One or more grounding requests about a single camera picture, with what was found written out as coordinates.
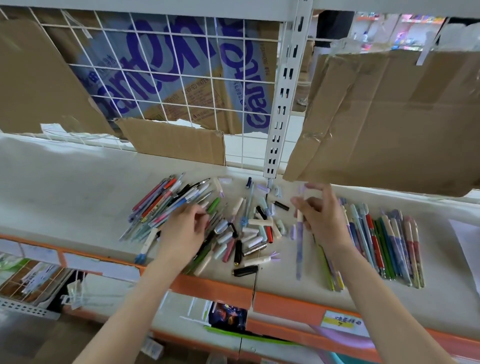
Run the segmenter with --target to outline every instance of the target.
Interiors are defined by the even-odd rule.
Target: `floor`
[[[70,364],[100,328],[101,324],[69,315],[62,315],[54,321],[0,310],[1,362]],[[139,353],[135,363],[203,364],[208,355],[206,352],[167,343],[164,355],[157,361]]]

